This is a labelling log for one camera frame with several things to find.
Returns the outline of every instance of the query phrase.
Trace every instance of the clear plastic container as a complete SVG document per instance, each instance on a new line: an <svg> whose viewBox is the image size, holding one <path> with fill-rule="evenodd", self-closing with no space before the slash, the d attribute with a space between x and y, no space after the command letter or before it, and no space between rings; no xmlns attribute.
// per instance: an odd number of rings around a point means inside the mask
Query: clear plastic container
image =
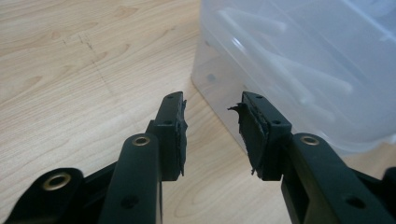
<svg viewBox="0 0 396 224"><path fill-rule="evenodd" d="M238 139L226 110L268 98L294 132L340 154L396 142L396 1L203 0L192 79Z"/></svg>

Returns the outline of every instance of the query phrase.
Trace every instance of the screw hole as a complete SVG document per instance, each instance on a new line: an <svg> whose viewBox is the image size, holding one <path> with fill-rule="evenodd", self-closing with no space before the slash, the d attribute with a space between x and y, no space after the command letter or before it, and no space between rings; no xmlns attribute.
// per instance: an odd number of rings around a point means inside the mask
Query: screw hole
<svg viewBox="0 0 396 224"><path fill-rule="evenodd" d="M43 184L43 189L47 191L61 189L66 186L72 177L70 174L62 172L56 175L50 176Z"/></svg>
<svg viewBox="0 0 396 224"><path fill-rule="evenodd" d="M359 209L363 209L366 207L366 204L360 198L353 196L353 195L348 195L345 198L345 202L348 203L349 205L359 208Z"/></svg>
<svg viewBox="0 0 396 224"><path fill-rule="evenodd" d="M149 143L149 138L147 137L138 137L133 141L135 146L144 146L147 145Z"/></svg>
<svg viewBox="0 0 396 224"><path fill-rule="evenodd" d="M309 146L319 145L319 140L311 136L303 136L301 137L301 141Z"/></svg>

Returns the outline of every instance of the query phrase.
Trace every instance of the wooden table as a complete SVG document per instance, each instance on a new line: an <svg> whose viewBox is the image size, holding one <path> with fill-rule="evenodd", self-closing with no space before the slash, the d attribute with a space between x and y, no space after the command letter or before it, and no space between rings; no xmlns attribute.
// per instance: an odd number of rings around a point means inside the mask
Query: wooden table
<svg viewBox="0 0 396 224"><path fill-rule="evenodd" d="M40 175L89 175L145 131L162 98L188 100L186 175L163 184L165 223L288 223L279 183L247 156L191 83L198 0L0 2L0 221ZM346 158L381 177L395 146Z"/></svg>

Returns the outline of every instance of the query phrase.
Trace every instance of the black plastic arm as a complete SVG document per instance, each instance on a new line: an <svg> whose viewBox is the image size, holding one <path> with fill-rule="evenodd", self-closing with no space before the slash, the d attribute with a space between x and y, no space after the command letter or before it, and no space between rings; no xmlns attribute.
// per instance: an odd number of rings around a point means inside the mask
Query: black plastic arm
<svg viewBox="0 0 396 224"><path fill-rule="evenodd" d="M395 223L396 171L382 181L349 169L326 141L290 133L291 124L264 97L243 92L239 114L253 171L279 180L293 223Z"/></svg>
<svg viewBox="0 0 396 224"><path fill-rule="evenodd" d="M183 92L163 98L146 133L128 138L119 160L83 177L74 168L40 176L6 223L162 223L162 181L184 173Z"/></svg>

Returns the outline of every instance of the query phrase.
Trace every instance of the black plastic part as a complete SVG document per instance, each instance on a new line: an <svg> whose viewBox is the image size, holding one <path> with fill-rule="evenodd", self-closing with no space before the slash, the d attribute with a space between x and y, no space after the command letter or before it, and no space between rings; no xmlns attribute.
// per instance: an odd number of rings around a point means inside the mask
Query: black plastic part
<svg viewBox="0 0 396 224"><path fill-rule="evenodd" d="M280 180L279 153L291 138L291 124L267 99L252 92L244 91L242 103L229 109L239 114L252 173L262 180Z"/></svg>
<svg viewBox="0 0 396 224"><path fill-rule="evenodd" d="M159 142L150 133L128 138L98 223L162 223Z"/></svg>
<svg viewBox="0 0 396 224"><path fill-rule="evenodd" d="M388 168L382 178L383 198L388 210L396 218L396 167Z"/></svg>
<svg viewBox="0 0 396 224"><path fill-rule="evenodd" d="M83 184L82 172L74 168L40 176L20 197L6 223L76 223L85 201Z"/></svg>
<svg viewBox="0 0 396 224"><path fill-rule="evenodd" d="M369 176L367 174L364 174L362 172L359 172L357 170L351 169L349 168L354 174L355 176L361 181L361 183L368 189L370 190L370 192L372 194L375 195L375 197L383 204L385 204L385 202L383 202L383 185L382 185L382 181L379 179L376 179L372 176Z"/></svg>
<svg viewBox="0 0 396 224"><path fill-rule="evenodd" d="M297 133L285 155L282 191L293 223L395 222L323 139Z"/></svg>
<svg viewBox="0 0 396 224"><path fill-rule="evenodd" d="M176 181L180 174L184 175L188 127L184 120L185 108L182 91L165 96L157 117L146 130L146 133L156 135L160 141L163 181Z"/></svg>
<svg viewBox="0 0 396 224"><path fill-rule="evenodd" d="M78 223L93 224L97 223L103 203L105 201L108 185L113 176L116 163L85 177L85 192L87 200L83 206Z"/></svg>

